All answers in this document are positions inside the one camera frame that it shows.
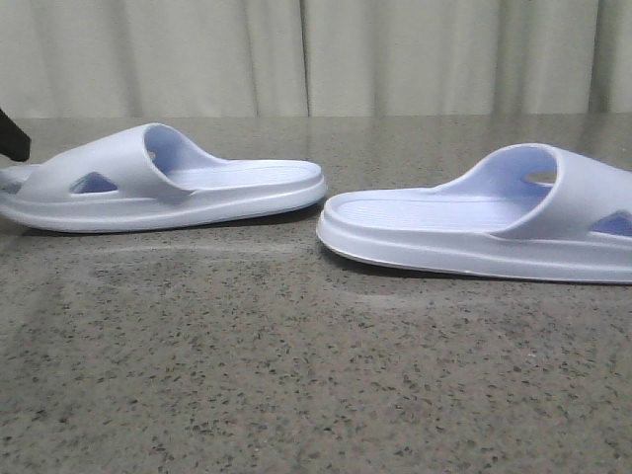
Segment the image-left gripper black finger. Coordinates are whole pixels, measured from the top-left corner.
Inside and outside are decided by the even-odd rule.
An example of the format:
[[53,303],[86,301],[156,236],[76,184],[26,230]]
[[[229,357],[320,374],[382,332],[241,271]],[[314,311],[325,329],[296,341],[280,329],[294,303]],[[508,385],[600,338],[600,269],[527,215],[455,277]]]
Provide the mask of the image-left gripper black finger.
[[31,138],[0,110],[0,153],[15,162],[26,162],[31,154]]

